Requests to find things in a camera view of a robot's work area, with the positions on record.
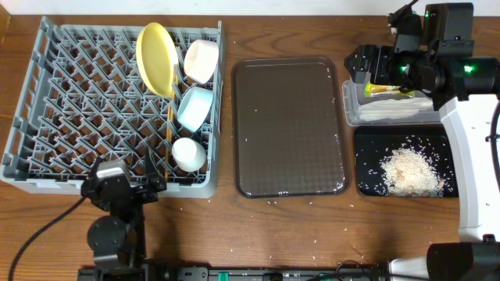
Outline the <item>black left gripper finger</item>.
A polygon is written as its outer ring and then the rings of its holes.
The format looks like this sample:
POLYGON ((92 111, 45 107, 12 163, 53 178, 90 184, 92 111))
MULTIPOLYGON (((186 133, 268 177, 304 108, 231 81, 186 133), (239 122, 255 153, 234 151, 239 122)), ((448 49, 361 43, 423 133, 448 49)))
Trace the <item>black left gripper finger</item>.
POLYGON ((145 154, 145 175, 149 183, 159 183, 160 173, 149 149, 145 154))
POLYGON ((95 163, 91 167, 91 170, 87 176, 88 178, 94 178, 96 176, 97 171, 98 171, 98 167, 102 162, 103 162, 103 158, 100 158, 100 157, 96 158, 95 163))

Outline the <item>yellow green snack wrapper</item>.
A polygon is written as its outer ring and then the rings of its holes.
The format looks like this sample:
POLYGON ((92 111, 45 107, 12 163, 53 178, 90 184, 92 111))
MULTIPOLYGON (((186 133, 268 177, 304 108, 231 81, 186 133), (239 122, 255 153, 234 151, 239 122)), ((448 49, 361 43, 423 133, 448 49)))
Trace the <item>yellow green snack wrapper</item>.
POLYGON ((401 95, 408 97, 415 96, 415 91, 402 92, 399 90, 399 86, 377 85, 370 82, 365 85, 364 93, 366 97, 378 97, 382 95, 401 95))

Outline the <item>white paper cup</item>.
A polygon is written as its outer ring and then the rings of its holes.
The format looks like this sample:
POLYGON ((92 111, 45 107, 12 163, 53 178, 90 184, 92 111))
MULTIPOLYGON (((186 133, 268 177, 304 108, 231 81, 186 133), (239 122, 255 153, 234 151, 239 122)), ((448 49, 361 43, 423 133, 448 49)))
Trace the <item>white paper cup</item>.
POLYGON ((172 155, 177 166, 189 173, 203 167, 207 159, 203 146, 188 137, 182 137, 173 143, 172 155))

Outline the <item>white napkin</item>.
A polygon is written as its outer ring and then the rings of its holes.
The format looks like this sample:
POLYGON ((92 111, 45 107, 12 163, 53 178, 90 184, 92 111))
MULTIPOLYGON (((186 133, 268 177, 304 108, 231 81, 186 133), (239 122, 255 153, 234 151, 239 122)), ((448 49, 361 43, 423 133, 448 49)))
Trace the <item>white napkin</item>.
POLYGON ((367 103, 360 106, 359 118, 365 121, 380 119, 403 119, 432 108, 428 98, 388 99, 367 103))

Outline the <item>wooden chopstick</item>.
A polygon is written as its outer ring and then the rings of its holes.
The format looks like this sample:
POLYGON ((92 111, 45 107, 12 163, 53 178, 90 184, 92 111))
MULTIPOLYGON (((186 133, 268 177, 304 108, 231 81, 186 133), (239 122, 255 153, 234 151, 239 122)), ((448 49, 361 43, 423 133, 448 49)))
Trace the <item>wooden chopstick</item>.
MULTIPOLYGON (((175 95, 171 97, 168 103, 168 108, 167 108, 167 122, 171 122, 173 120, 173 112, 171 109, 171 105, 175 104, 175 95)), ((170 125, 167 125, 166 128, 166 139, 168 140, 168 145, 166 146, 166 163, 169 163, 170 160, 170 149, 171 149, 171 140, 172 140, 172 135, 173 132, 170 128, 170 125)), ((165 180, 168 181, 169 179, 169 174, 170 170, 166 168, 165 170, 165 180)))
POLYGON ((173 139, 177 135, 177 128, 175 125, 175 116, 177 113, 177 104, 176 104, 176 87, 177 87, 177 75, 173 75, 173 82, 170 84, 170 88, 168 91, 169 94, 169 107, 167 109, 167 130, 166 130, 166 139, 167 139, 167 152, 166 155, 170 156, 173 146, 173 139))

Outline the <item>light blue bowl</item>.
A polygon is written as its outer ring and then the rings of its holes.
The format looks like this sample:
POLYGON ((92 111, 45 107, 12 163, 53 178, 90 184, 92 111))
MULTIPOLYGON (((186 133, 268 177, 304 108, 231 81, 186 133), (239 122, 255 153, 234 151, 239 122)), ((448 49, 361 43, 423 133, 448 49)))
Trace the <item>light blue bowl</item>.
POLYGON ((191 87, 184 95, 177 113, 177 121, 194 133, 198 130, 212 106, 214 94, 202 87, 191 87))

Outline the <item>yellow round plate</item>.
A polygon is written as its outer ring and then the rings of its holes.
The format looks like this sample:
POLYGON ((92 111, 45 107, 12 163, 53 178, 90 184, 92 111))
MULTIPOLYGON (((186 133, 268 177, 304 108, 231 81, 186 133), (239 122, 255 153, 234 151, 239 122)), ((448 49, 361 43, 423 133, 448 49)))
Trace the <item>yellow round plate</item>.
POLYGON ((159 23, 144 27, 136 43, 137 67, 147 88, 163 98, 174 96, 177 82, 175 66, 179 64, 173 39, 159 23))

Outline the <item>pink white bowl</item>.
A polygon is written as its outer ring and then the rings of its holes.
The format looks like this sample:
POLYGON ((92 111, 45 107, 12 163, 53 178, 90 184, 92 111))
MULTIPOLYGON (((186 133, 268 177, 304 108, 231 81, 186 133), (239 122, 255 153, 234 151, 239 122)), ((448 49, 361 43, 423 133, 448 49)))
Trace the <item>pink white bowl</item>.
POLYGON ((184 57, 184 72, 199 84, 206 84, 216 70, 219 47, 216 42, 198 39, 184 57))

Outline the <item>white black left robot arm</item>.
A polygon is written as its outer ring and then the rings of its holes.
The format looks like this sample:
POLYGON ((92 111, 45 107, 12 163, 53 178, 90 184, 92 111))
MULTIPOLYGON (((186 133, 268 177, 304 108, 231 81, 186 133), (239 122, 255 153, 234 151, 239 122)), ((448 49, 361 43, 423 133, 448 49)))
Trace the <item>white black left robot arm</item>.
POLYGON ((144 205, 158 201, 166 180, 153 154, 145 154, 146 182, 131 183, 124 160, 97 158, 80 193, 107 215, 95 220, 87 232, 94 265, 78 270, 79 280, 167 280, 161 261, 146 258, 144 205))

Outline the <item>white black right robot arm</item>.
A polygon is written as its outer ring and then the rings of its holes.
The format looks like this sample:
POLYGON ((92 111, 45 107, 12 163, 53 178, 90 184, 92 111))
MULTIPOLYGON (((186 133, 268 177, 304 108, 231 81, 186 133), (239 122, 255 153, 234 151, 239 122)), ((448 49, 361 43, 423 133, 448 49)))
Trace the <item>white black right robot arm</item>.
POLYGON ((388 280, 499 277, 499 60, 476 57, 473 4, 404 5, 388 15, 392 46, 360 45, 344 62, 357 84, 421 91, 448 136, 459 190, 459 242, 388 265, 388 280))

